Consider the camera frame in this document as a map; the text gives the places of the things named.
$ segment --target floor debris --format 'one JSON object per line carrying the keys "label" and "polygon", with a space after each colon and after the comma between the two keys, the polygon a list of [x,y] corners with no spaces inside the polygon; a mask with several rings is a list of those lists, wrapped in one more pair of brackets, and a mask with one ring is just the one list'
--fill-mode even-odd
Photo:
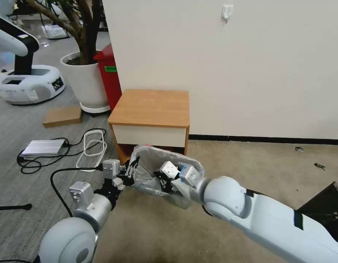
{"label": "floor debris", "polygon": [[321,165],[321,164],[318,164],[318,163],[315,163],[314,164],[316,167],[318,167],[319,169],[322,169],[323,171],[325,171],[325,166]]}
{"label": "floor debris", "polygon": [[295,147],[294,150],[296,152],[304,152],[304,149],[302,147]]}

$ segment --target white cable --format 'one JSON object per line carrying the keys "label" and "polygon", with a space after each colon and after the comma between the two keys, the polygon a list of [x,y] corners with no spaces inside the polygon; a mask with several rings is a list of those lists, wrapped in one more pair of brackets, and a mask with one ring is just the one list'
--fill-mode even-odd
{"label": "white cable", "polygon": [[[95,133],[100,133],[102,135],[102,140],[90,140],[87,144],[86,144],[86,137],[88,135],[91,135],[91,134],[95,134]],[[102,143],[102,146],[103,146],[103,149],[102,151],[98,152],[98,153],[91,153],[91,154],[88,154],[86,152],[86,150],[88,149],[89,145],[93,142],[99,142],[99,143]],[[88,131],[84,134],[84,151],[81,153],[81,155],[79,156],[79,159],[78,161],[76,162],[76,168],[80,168],[79,167],[79,162],[82,158],[83,155],[85,156],[98,156],[99,155],[99,158],[96,162],[96,165],[94,167],[97,167],[100,163],[101,163],[101,160],[104,156],[104,153],[106,152],[106,149],[107,149],[107,143],[104,142],[104,137],[103,137],[103,132],[101,130],[92,130],[92,131]],[[81,170],[83,172],[93,172],[94,170]]]}

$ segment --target black baseboard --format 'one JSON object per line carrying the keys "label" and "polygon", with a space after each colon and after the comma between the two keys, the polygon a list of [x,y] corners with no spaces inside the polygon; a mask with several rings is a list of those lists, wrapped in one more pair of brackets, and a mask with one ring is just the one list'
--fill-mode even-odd
{"label": "black baseboard", "polygon": [[308,138],[281,138],[281,137],[249,137],[249,136],[224,136],[224,135],[199,135],[190,134],[189,140],[205,141],[241,141],[241,142],[274,142],[290,144],[329,144],[338,145],[335,139],[308,139]]}

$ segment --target white wall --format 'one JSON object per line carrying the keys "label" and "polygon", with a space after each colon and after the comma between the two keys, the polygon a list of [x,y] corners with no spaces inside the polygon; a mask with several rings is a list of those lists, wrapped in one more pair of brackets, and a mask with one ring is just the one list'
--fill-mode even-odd
{"label": "white wall", "polygon": [[188,90],[190,134],[338,139],[338,0],[103,2],[121,88]]}

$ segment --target potted plant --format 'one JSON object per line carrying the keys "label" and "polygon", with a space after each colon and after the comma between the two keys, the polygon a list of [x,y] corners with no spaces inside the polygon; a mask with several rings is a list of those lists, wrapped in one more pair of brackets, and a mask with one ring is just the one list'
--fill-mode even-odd
{"label": "potted plant", "polygon": [[[78,52],[62,57],[62,73],[68,79],[81,108],[90,113],[109,110],[107,96],[93,57],[101,22],[100,0],[26,0],[35,11],[47,16],[55,24],[72,35],[79,47]],[[68,21],[60,19],[53,5],[59,6]]]}

